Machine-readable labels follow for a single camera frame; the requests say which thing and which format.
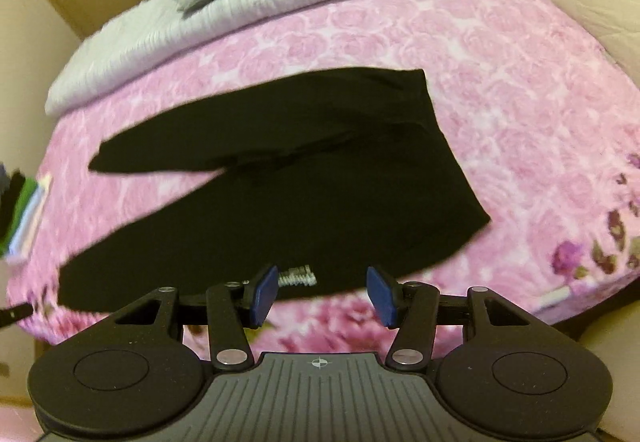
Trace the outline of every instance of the green folded cloth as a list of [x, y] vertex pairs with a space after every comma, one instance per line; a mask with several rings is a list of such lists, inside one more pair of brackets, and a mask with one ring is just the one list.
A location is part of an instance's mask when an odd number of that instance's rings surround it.
[[0, 256], [4, 256], [9, 249], [11, 239], [14, 237], [15, 231], [18, 230], [18, 226], [20, 226], [22, 214], [24, 213], [24, 210], [29, 204], [29, 200], [31, 200], [31, 197], [33, 196], [37, 188], [38, 182], [33, 178], [27, 178], [24, 181], [24, 185], [22, 186], [22, 189], [20, 191], [20, 196], [18, 196], [18, 199], [15, 203], [11, 224], [6, 230], [6, 234], [0, 240]]

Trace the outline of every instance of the metal screw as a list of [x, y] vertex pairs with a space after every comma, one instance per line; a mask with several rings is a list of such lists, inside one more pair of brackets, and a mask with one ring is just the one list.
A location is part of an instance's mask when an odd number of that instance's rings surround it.
[[418, 364], [418, 362], [424, 359], [418, 350], [411, 348], [396, 350], [391, 358], [398, 364]]
[[216, 359], [222, 364], [240, 364], [248, 359], [248, 355], [243, 350], [230, 348], [218, 352]]

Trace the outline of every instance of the stack of folded clothes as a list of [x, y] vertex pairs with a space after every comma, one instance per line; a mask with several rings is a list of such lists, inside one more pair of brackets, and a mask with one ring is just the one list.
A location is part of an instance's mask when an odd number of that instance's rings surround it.
[[10, 265], [29, 259], [51, 176], [36, 180], [15, 171], [10, 177], [0, 164], [0, 258]]

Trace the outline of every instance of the black pants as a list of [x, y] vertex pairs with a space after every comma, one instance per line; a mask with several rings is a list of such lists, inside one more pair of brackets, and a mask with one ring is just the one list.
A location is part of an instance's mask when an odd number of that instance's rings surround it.
[[113, 311], [160, 286], [200, 294], [267, 263], [313, 286], [362, 287], [370, 264], [402, 276], [456, 252], [489, 221], [433, 113], [421, 70], [310, 72], [194, 101], [100, 147], [103, 172], [225, 173], [71, 259], [60, 304]]

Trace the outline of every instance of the rose pattern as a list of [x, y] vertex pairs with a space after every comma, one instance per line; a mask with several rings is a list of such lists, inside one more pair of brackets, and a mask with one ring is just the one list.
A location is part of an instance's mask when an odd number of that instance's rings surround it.
[[[593, 37], [550, 0], [330, 0], [183, 53], [60, 119], [40, 167], [54, 178], [40, 232], [7, 287], [10, 304], [36, 309], [21, 326], [59, 343], [99, 320], [57, 305], [58, 267], [216, 175], [89, 173], [102, 140], [209, 94], [372, 65], [425, 70], [442, 133], [493, 219], [407, 279], [457, 295], [482, 284], [555, 321], [640, 276], [640, 91]], [[542, 309], [563, 286], [569, 297]], [[252, 348], [384, 354], [393, 336], [359, 290], [276, 303]], [[207, 357], [206, 334], [186, 329], [184, 342]], [[434, 353], [459, 342], [460, 328], [439, 327]]]

